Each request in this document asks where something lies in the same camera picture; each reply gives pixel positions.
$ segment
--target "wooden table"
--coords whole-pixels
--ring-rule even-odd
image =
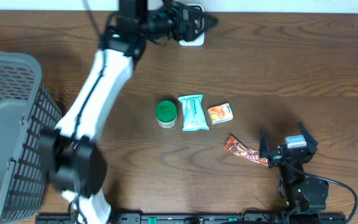
[[[107,12],[96,12],[102,24]],[[358,193],[358,15],[216,14],[202,47],[148,44],[121,91],[100,142],[109,164],[104,190],[115,207],[150,212],[279,211],[279,173],[225,152],[233,133],[259,147],[259,128],[274,142],[304,121],[319,142],[305,165]],[[63,111],[93,63],[97,40],[84,12],[0,11],[0,50],[33,55]],[[209,131],[162,129],[155,105],[204,95],[204,111],[229,102],[234,120]],[[49,188],[41,212],[67,212]],[[331,212],[349,214],[352,195],[330,185]],[[33,223],[34,218],[24,223]],[[353,223],[358,223],[358,212]]]

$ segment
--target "white wall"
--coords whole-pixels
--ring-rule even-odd
[[[92,10],[115,11],[118,0],[88,0]],[[181,0],[201,3],[218,12],[327,12],[358,13],[358,0]],[[149,0],[149,9],[161,5]],[[82,0],[0,0],[0,9],[83,10]]]

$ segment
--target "robotic arm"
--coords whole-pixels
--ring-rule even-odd
[[[156,11],[147,1],[120,0],[108,17],[89,77],[54,130],[40,132],[40,164],[47,182],[62,191],[80,215],[76,222],[106,223],[111,206],[101,189],[107,164],[98,150],[106,118],[137,61],[146,40],[195,40],[218,19],[179,2],[164,0]],[[116,25],[110,24],[113,17]]]

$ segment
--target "snack packet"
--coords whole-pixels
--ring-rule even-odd
[[[233,120],[233,112],[231,111],[229,103],[220,106],[214,106],[208,109],[209,117],[212,124],[219,124],[225,121]]]
[[[183,131],[209,130],[203,107],[201,106],[202,99],[202,95],[179,97],[183,110]]]
[[[227,141],[224,150],[231,152],[234,155],[244,157],[252,162],[257,162],[265,166],[269,165],[266,158],[259,158],[258,150],[248,148],[243,143],[238,141],[233,135],[230,135],[230,138]]]

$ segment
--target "gray plastic basket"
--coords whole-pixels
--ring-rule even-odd
[[[36,59],[0,52],[0,223],[23,220],[41,205],[39,131],[61,117],[41,80]]]

